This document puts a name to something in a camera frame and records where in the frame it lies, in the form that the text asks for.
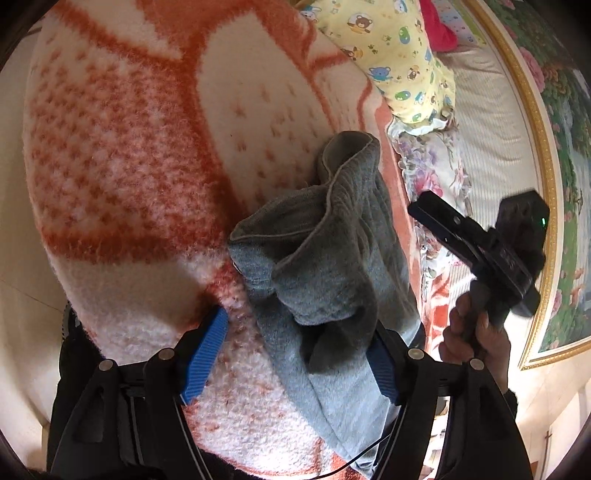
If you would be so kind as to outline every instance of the black cable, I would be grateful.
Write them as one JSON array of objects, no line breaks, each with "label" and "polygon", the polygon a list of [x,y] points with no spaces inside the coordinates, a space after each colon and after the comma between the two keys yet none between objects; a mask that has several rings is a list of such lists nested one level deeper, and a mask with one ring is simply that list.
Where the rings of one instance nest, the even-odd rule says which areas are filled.
[{"label": "black cable", "polygon": [[355,460],[359,459],[360,457],[362,457],[363,455],[365,455],[368,451],[370,451],[372,448],[374,448],[376,445],[382,443],[384,440],[388,440],[390,438],[390,435],[392,435],[392,432],[388,433],[387,435],[384,435],[382,438],[376,440],[375,442],[373,442],[369,447],[367,447],[363,452],[361,452],[360,454],[358,454],[358,456],[352,458],[351,460],[349,460],[346,464],[344,464],[343,466],[337,468],[336,470],[333,470],[332,472],[329,473],[324,473],[323,475],[319,475],[319,476],[313,476],[312,478],[306,478],[305,480],[320,480],[321,478],[326,478],[328,476],[334,475],[336,473],[339,473],[341,470],[344,470],[345,468],[347,468],[349,465],[351,465],[351,463],[353,463]]}]

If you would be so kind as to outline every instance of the orange and white blanket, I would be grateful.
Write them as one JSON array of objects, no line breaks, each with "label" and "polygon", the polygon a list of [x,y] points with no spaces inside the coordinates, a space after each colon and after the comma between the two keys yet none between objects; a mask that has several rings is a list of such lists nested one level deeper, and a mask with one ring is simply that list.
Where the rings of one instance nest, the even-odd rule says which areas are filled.
[{"label": "orange and white blanket", "polygon": [[273,373],[226,239],[309,184],[336,132],[368,131],[418,292],[391,119],[363,72],[284,0],[61,0],[44,20],[24,153],[56,275],[120,364],[224,306],[228,337],[185,414],[200,447],[254,475],[309,478],[343,462]]}]

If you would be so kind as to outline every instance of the hand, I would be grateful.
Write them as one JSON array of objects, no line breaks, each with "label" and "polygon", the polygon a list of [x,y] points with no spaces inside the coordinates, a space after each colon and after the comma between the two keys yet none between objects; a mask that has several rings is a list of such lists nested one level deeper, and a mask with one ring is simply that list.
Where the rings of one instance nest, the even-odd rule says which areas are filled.
[{"label": "hand", "polygon": [[[443,342],[439,344],[441,360],[451,364],[461,364],[474,358],[472,347],[462,340],[466,315],[470,312],[470,293],[466,292],[456,300],[456,306],[449,313],[449,326],[443,331]],[[476,324],[476,339],[485,351],[482,361],[495,379],[504,395],[509,387],[509,354],[511,342],[505,328],[495,329],[488,322],[488,314],[483,312]]]}]

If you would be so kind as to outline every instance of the white wall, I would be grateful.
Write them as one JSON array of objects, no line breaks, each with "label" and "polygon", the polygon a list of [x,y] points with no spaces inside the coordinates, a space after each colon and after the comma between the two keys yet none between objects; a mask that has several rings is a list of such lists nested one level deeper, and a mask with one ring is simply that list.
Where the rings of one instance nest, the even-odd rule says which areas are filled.
[{"label": "white wall", "polygon": [[22,115],[35,41],[36,35],[23,39],[0,72],[0,429],[25,464],[42,468],[65,298],[25,185]]},{"label": "white wall", "polygon": [[547,478],[562,461],[591,413],[591,380],[572,398],[550,426],[548,454],[543,478]]}]

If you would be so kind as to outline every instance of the floral fabric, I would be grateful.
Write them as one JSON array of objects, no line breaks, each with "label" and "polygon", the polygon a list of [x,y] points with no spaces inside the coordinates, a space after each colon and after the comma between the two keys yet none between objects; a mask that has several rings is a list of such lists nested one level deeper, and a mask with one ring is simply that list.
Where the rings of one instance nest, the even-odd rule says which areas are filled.
[{"label": "floral fabric", "polygon": [[[431,190],[461,214],[470,215],[468,193],[471,185],[457,150],[458,136],[457,125],[452,122],[444,131],[418,137],[402,133],[394,141],[394,148],[401,156],[398,165],[411,202],[422,192]],[[422,225],[417,223],[415,230],[421,246],[424,280],[432,280],[451,264],[454,257]]]}]

